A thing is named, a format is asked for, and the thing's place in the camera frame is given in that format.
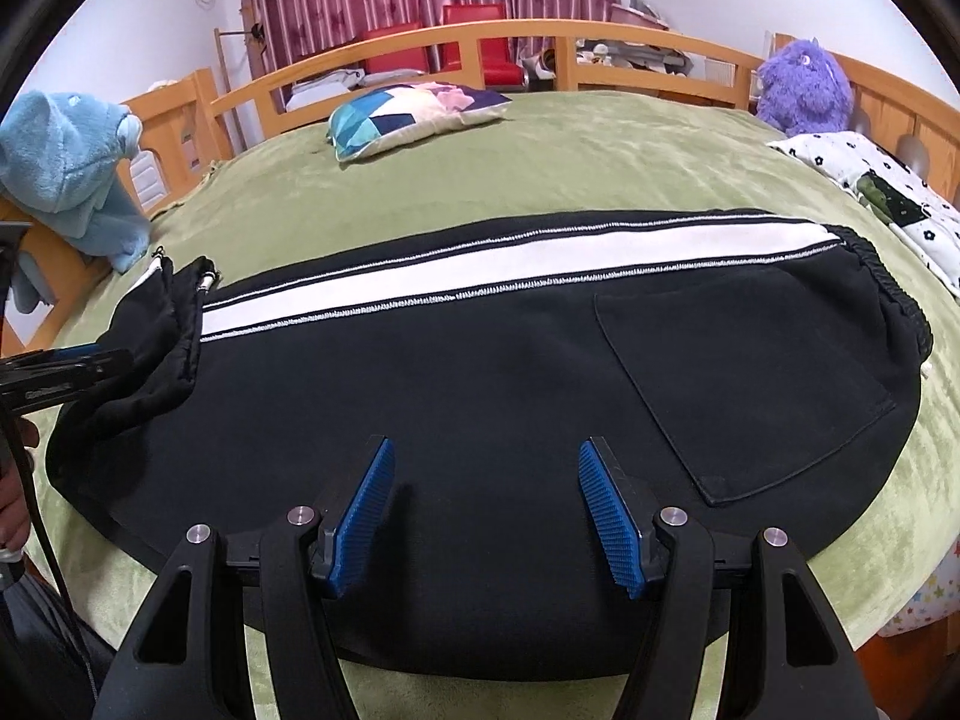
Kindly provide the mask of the person's left hand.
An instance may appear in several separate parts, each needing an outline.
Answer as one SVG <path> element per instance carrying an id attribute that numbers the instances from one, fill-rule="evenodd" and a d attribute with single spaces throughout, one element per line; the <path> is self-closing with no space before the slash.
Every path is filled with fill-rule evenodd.
<path id="1" fill-rule="evenodd" d="M 31 518 L 20 475 L 12 466 L 0 484 L 0 543 L 3 550 L 20 551 L 31 533 Z"/>

